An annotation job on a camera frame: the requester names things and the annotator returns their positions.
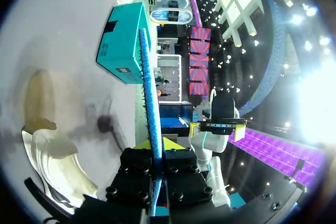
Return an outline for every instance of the blue foam strip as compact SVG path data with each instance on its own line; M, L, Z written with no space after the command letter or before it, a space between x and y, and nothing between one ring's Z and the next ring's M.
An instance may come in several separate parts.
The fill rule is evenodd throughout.
M153 153L154 169L159 174L162 170L162 137L159 113L159 101L156 94L154 71L152 62L150 60L149 46L147 40L147 32L145 28L140 29L140 46L141 46L141 60L142 72L144 79L144 96L145 108L147 112L147 121L149 126L149 139ZM162 178L154 178L154 192L152 197L152 212L151 215L155 216L156 203L158 201Z

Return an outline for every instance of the display screen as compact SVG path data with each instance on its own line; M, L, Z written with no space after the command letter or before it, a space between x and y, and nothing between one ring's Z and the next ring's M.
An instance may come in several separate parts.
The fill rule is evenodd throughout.
M209 66L209 56L190 54L190 56L189 56L189 66L200 67L200 68L208 68L208 66Z
M190 42L190 52L198 52L201 55L206 55L209 53L210 43L199 41L199 40L191 40Z
M208 70L202 68L190 68L189 75L191 81L207 81Z
M191 38L201 39L201 40L210 40L211 29L193 26L191 28Z
M191 82L189 85L189 94L209 94L209 84L207 82Z

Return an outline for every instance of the bright light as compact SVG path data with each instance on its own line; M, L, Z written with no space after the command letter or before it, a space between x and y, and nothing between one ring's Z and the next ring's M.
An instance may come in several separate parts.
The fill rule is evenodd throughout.
M295 24L295 25L300 25L303 21L303 18L297 14L294 14L293 15L293 18L292 18L292 23Z
M330 54L330 52L331 52L331 50L330 50L329 48L325 48L325 49L323 50L323 53L324 53L325 55Z
M310 51L311 49L313 49L312 44L309 41L306 40L306 42L305 42L305 50Z
M329 38L321 37L321 39L320 39L320 45L321 46L326 46L327 44L329 44L329 42L330 42Z
M302 7L303 7L303 9L304 9L305 11L307 11L307 10L309 9L309 6L306 5L306 4L302 4Z
M314 16L317 12L317 9L315 7L310 7L307 11L306 11L306 15L308 17Z
M299 88L301 131L311 142L334 142L333 120L316 120L332 118L336 114L336 62L327 60L322 67L309 75Z

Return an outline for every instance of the teal box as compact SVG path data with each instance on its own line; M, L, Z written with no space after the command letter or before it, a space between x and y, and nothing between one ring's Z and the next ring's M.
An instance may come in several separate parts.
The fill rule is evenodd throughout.
M113 8L105 25L96 62L127 84L143 84L139 29L151 40L142 2Z

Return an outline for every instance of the ceiling light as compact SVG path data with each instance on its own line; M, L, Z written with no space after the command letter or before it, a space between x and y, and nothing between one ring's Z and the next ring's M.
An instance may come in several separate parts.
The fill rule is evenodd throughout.
M320 39L320 45L321 46L326 46L327 44L329 44L329 42L330 42L329 38L321 37L321 39Z
M324 50L323 50L323 53L324 53L325 55L330 54L330 52L331 52L331 50L330 50L329 48L324 48Z
M305 42L305 50L310 51L313 48L312 44L306 40Z
M309 9L309 6L306 5L306 4L302 4L302 7L303 7L303 9L304 9L305 11L307 11L307 10Z
M293 18L292 18L292 23L294 23L295 25L300 25L303 21L303 18L297 14L294 14L293 15Z
M292 6L293 6L293 2L292 2L292 1L288 1L288 2L286 3L286 5L287 5L288 7L292 7Z
M315 7L310 7L307 11L306 11L306 15L308 17L314 16L317 12L317 9Z

